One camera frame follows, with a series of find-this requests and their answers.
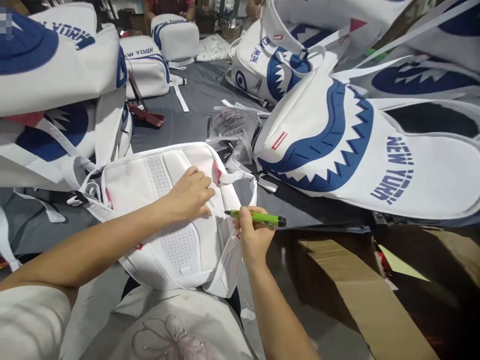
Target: perforated padding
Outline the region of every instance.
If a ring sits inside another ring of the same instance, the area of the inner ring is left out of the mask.
[[[168,174],[159,155],[150,156],[147,164],[156,195],[160,198],[172,189]],[[176,224],[175,227],[159,231],[156,233],[156,239],[151,242],[156,251],[162,251],[170,260],[171,266],[179,276],[200,271],[199,244],[199,235],[191,223]]]

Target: clear plastic bag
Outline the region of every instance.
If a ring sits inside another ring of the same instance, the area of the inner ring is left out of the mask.
[[[206,142],[218,152],[224,163],[232,158],[241,164],[251,164],[252,142],[260,125],[256,111],[216,106],[211,113]]]

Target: plastic bag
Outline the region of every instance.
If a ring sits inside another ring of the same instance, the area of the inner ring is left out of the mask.
[[[251,164],[252,142],[260,125],[256,111],[216,106],[211,113],[206,142],[217,151],[224,163],[231,157],[241,164]]]
[[[200,40],[200,53],[198,61],[212,61],[226,59],[229,54],[230,44],[220,35],[214,34]]]

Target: hand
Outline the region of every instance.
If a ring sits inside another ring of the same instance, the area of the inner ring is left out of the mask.
[[[187,9],[184,17],[191,22],[195,22],[195,6],[191,6]]]
[[[247,269],[267,264],[267,250],[275,234],[273,226],[254,223],[250,212],[268,214],[262,207],[242,206],[240,208],[240,221],[236,222],[235,228],[241,228],[241,251]]]
[[[209,188],[212,179],[196,166],[189,167],[170,192],[157,200],[162,209],[167,209],[172,222],[196,219],[202,215],[212,216],[205,203],[215,195]]]

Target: white backpack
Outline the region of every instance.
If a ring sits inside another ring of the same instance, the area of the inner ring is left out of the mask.
[[[170,73],[166,60],[151,37],[126,37],[120,40],[120,45],[125,54],[127,72],[133,75],[143,98],[165,95],[170,87],[174,87],[183,111],[189,111],[179,89],[179,85],[185,85],[187,80]],[[126,97],[135,99],[130,82],[127,83]]]
[[[320,71],[329,74],[349,45],[348,33],[292,25],[289,34],[309,49],[306,58],[300,59],[273,43],[258,20],[236,42],[232,65],[225,78],[264,105],[265,102],[274,105],[313,69],[321,66]]]
[[[152,19],[151,29],[151,36],[169,67],[194,62],[200,52],[200,33],[194,22],[179,15],[162,14]]]
[[[359,27],[351,34],[347,58],[356,58],[376,43],[412,0],[268,0],[261,16],[266,35],[278,46],[300,55],[305,48],[288,34],[291,24],[321,29]]]
[[[242,253],[239,233],[225,211],[240,208],[232,182],[251,181],[250,205],[257,201],[257,182],[244,172],[227,174],[218,154],[205,142],[171,145],[114,161],[103,169],[100,194],[97,183],[87,179],[81,193],[69,202],[84,205],[105,222],[166,195],[190,166],[212,178],[215,196],[207,206],[213,216],[157,232],[132,248],[120,263],[151,289],[202,286],[207,293],[229,298],[237,286]]]
[[[97,32],[91,4],[11,16],[12,38],[0,43],[8,52],[0,60],[0,117],[97,99],[127,81],[117,30],[106,24]]]
[[[446,132],[406,133],[382,111],[420,101],[368,100],[310,73],[274,108],[253,157],[259,170],[312,197],[409,218],[472,215],[480,210],[480,144]],[[480,107],[468,105],[464,113],[478,118]]]
[[[12,13],[13,36],[3,47],[12,50],[12,57],[0,60],[2,85],[15,84],[8,91],[3,88],[0,97],[0,187],[78,190],[86,171],[132,154],[122,49],[115,27],[96,33],[97,16],[90,4],[60,5],[33,17],[54,31]],[[51,222],[65,221],[39,201]],[[0,209],[0,254],[15,270],[20,262],[8,233]]]
[[[451,20],[435,26],[422,37],[410,40],[407,45],[480,73],[479,0],[445,0],[416,22],[410,31],[440,17],[449,10],[467,5],[467,3],[470,3],[472,7]]]

